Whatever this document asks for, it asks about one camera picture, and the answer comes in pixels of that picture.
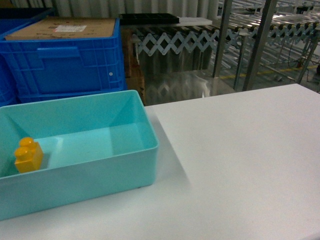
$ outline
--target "plastic crate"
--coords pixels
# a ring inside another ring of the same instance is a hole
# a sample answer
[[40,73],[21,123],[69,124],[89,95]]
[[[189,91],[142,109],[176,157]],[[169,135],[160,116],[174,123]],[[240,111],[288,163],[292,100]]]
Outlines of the plastic crate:
[[[0,220],[151,185],[159,142],[134,90],[0,108]],[[14,151],[39,142],[40,170]]]
[[4,58],[0,55],[0,107],[17,103],[16,94],[11,71]]
[[20,96],[114,92],[124,89],[125,69],[116,19],[104,38],[0,40]]
[[[125,91],[127,89],[128,89],[127,84],[125,83],[123,88],[120,91]],[[33,102],[55,100],[55,99],[65,99],[65,98],[72,98],[72,97],[79,97],[79,96],[93,95],[93,94],[101,94],[101,91],[62,93],[62,94],[27,95],[27,96],[20,95],[19,100],[21,101],[21,103],[25,104],[25,103],[33,103]]]
[[[0,36],[54,15],[53,8],[0,8]],[[17,103],[14,77],[5,59],[0,55],[0,107]]]

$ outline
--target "cardboard box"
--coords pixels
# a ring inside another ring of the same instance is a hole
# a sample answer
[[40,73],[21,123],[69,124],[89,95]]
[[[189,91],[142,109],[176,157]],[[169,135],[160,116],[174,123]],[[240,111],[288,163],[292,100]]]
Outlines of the cardboard box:
[[5,37],[6,40],[50,40],[108,38],[113,35],[114,18],[47,17]]
[[133,43],[132,43],[132,30],[129,28],[121,29],[121,40],[122,40],[122,52],[123,52],[123,58],[124,58],[125,77],[130,78],[132,75],[130,56],[133,56],[134,54]]
[[126,77],[126,84],[128,90],[136,90],[142,100],[142,103],[146,105],[146,90],[145,90],[145,76],[138,64],[136,58],[131,55],[131,77]]

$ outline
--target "yellow floor line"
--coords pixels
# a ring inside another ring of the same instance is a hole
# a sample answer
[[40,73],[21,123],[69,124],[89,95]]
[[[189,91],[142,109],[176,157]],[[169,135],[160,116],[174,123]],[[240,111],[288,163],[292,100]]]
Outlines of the yellow floor line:
[[[309,66],[308,69],[316,69],[318,66]],[[280,69],[279,72],[291,72],[291,71],[298,71],[301,70],[301,67],[293,67],[293,68],[286,68],[286,69]],[[266,75],[266,74],[275,74],[276,72],[272,70],[268,71],[258,71],[257,75]],[[240,77],[245,77],[247,74],[241,73]],[[221,76],[220,79],[234,79],[236,75],[227,75],[227,76]]]

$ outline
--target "cardboard lid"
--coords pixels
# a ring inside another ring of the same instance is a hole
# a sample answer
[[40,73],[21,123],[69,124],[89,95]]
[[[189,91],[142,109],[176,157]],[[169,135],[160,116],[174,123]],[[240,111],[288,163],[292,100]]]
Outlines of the cardboard lid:
[[50,40],[108,38],[113,35],[115,18],[47,17],[13,32],[6,40]]

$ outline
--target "yellow toy block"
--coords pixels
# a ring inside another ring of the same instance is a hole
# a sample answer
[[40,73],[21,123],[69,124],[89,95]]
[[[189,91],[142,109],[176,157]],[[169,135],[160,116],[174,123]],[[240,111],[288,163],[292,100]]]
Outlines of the yellow toy block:
[[38,142],[31,137],[25,137],[19,142],[20,147],[15,150],[15,167],[19,173],[39,170],[44,153]]

